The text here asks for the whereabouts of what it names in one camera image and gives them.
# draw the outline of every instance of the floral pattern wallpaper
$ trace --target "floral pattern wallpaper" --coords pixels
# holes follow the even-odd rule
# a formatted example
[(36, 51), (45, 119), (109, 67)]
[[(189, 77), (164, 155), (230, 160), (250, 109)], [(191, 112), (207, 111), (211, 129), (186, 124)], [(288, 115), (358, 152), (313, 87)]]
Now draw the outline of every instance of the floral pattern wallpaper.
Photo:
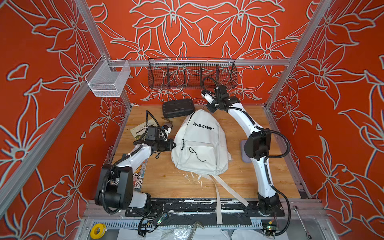
[(340, 239), (384, 238), (383, 28), (383, 1), (333, 1), (271, 108)]
[[(292, 55), (319, 0), (87, 0), (114, 60), (156, 57), (285, 59)], [(240, 66), (230, 91), (263, 104), (284, 66)], [(191, 98), (200, 90), (150, 89), (145, 67), (132, 67), (125, 91), (141, 105)]]
[[(73, 0), (0, 1), (0, 187), (100, 57)], [(1, 239), (72, 239), (128, 109), (88, 92), (0, 219)]]

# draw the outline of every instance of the black wire basket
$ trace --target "black wire basket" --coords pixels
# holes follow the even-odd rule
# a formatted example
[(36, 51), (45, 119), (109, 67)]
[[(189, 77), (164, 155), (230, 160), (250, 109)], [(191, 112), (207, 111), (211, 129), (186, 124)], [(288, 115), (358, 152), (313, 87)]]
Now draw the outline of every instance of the black wire basket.
[[(228, 58), (150, 58), (148, 85), (151, 89), (203, 89), (203, 79), (213, 78), (227, 89), (237, 86), (235, 59)], [(204, 81), (206, 89), (214, 89), (214, 81)]]

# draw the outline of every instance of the white backpack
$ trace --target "white backpack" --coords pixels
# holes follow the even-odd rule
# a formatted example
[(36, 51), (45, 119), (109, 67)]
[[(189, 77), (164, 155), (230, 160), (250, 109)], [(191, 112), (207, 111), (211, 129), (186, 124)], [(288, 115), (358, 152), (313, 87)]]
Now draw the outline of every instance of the white backpack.
[[(211, 181), (213, 179), (209, 175), (212, 175), (235, 198), (245, 206), (248, 205), (244, 198), (218, 176), (228, 169), (228, 161), (232, 156), (228, 152), (223, 129), (210, 113), (200, 109), (189, 115), (177, 132), (174, 142), (176, 147), (172, 149), (171, 157), (178, 169), (197, 173)], [(217, 223), (222, 224), (217, 187), (216, 194)]]

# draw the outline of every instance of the white wire basket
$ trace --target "white wire basket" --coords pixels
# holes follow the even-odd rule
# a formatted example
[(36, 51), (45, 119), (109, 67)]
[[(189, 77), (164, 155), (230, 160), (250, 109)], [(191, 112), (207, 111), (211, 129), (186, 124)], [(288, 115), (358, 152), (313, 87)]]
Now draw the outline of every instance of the white wire basket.
[(119, 97), (129, 78), (131, 69), (128, 61), (119, 68), (112, 67), (111, 62), (102, 56), (85, 77), (96, 97)]

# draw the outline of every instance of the cable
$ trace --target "cable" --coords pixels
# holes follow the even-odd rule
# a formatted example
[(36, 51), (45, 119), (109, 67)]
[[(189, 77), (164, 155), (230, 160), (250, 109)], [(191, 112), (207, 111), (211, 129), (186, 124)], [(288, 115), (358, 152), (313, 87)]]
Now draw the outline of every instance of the cable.
[[(285, 150), (285, 152), (283, 154), (280, 154), (280, 155), (270, 155), (270, 156), (266, 156), (264, 158), (264, 164), (266, 164), (266, 161), (268, 158), (281, 158), (281, 157), (285, 157), (289, 154), (289, 152), (291, 151), (291, 143), (289, 142), (289, 140), (283, 135), (281, 134), (280, 132), (278, 131), (274, 131), (274, 130), (270, 130), (270, 129), (264, 129), (262, 127), (259, 127), (256, 125), (256, 123), (254, 122), (254, 120), (252, 119), (252, 117), (243, 109), (241, 108), (234, 108), (234, 107), (228, 107), (228, 108), (220, 108), (218, 105), (217, 105), (217, 108), (219, 110), (230, 110), (230, 109), (233, 109), (233, 110), (238, 110), (238, 111), (241, 111), (243, 112), (247, 117), (248, 119), (251, 121), (251, 123), (254, 125), (255, 128), (257, 128), (258, 130), (260, 131), (265, 131), (265, 132), (270, 132), (270, 133), (274, 133), (276, 135), (279, 135), (280, 137), (283, 138), (283, 140), (285, 141), (285, 145), (287, 146), (287, 149)], [(268, 180), (268, 183), (269, 185), (271, 186), (271, 188), (273, 190), (275, 190), (275, 192), (281, 194), (284, 198), (285, 198), (285, 201), (287, 202), (287, 207), (288, 207), (288, 219), (287, 219), (287, 223), (285, 225), (285, 227), (278, 233), (275, 233), (275, 236), (279, 236), (281, 234), (283, 234), (289, 227), (289, 224), (291, 222), (291, 206), (289, 204), (289, 200), (288, 198), (286, 197), (286, 195), (284, 193), (282, 193), (281, 191), (279, 191), (277, 188), (275, 188), (273, 185), (272, 185), (272, 181), (270, 179), (270, 175), (269, 175), (269, 172), (268, 172), (268, 168), (265, 167), (265, 174), (266, 174), (266, 177), (267, 177), (267, 180)]]
[[(137, 213), (139, 216), (142, 217), (142, 219), (141, 219), (140, 222), (139, 222), (139, 229), (138, 229), (138, 231), (139, 231), (139, 235), (140, 235), (140, 236), (145, 236), (146, 233), (148, 233), (148, 232), (153, 232), (153, 231), (156, 230), (157, 227), (159, 226), (159, 225), (156, 225), (155, 228), (154, 228), (153, 230), (148, 231), (148, 230), (147, 230), (147, 224), (150, 223), (150, 221), (148, 221), (146, 224), (143, 224), (144, 219), (146, 219), (146, 218), (147, 218), (147, 219), (155, 219), (155, 218), (157, 218), (157, 217), (160, 217), (160, 216), (165, 212), (163, 206), (160, 205), (160, 204), (155, 204), (155, 205), (149, 210), (148, 214), (144, 214), (144, 213), (138, 211), (136, 208), (132, 208), (132, 210), (133, 210), (135, 213)], [(153, 216), (150, 216), (150, 214), (151, 214), (151, 212), (152, 212), (153, 210), (159, 210), (160, 212), (157, 213), (157, 214), (155, 214), (155, 215), (153, 215)]]
[(115, 210), (111, 210), (108, 206), (107, 206), (107, 202), (105, 200), (105, 191), (106, 191), (106, 187), (107, 187), (107, 182), (108, 182), (108, 179), (109, 179), (109, 175), (111, 174), (111, 171), (119, 164), (121, 163), (122, 161), (132, 157), (133, 155), (135, 155), (138, 151), (140, 151), (140, 149), (143, 147), (143, 145), (140, 145), (138, 147), (138, 149), (134, 150), (133, 152), (131, 152), (130, 154), (128, 154), (127, 156), (125, 157), (122, 157), (121, 159), (119, 159), (118, 161), (116, 161), (108, 170), (107, 172), (105, 173), (105, 176), (103, 178), (103, 181), (101, 183), (101, 203), (103, 205), (103, 208), (104, 210), (108, 213), (108, 214), (115, 214), (116, 212), (118, 212), (120, 209), (115, 209)]
[(158, 123), (158, 121), (156, 120), (156, 118), (148, 111), (146, 110), (145, 111), (145, 118), (146, 118), (146, 128), (145, 128), (145, 131), (144, 133), (140, 136), (140, 138), (138, 140), (141, 140), (143, 139), (143, 137), (147, 134), (148, 132), (148, 114), (153, 118), (153, 120), (155, 120), (156, 124), (158, 127), (160, 127), (160, 124)]
[(211, 79), (211, 80), (215, 83), (215, 86), (218, 88), (218, 85), (217, 85), (216, 80), (214, 80), (213, 77), (209, 77), (209, 76), (207, 76), (207, 77), (203, 78), (203, 81), (202, 81), (202, 83), (201, 83), (201, 84), (203, 85), (203, 89), (204, 89), (205, 91), (206, 91), (206, 89), (205, 89), (205, 86), (204, 86), (204, 82), (205, 82), (205, 80), (206, 80), (207, 78)]

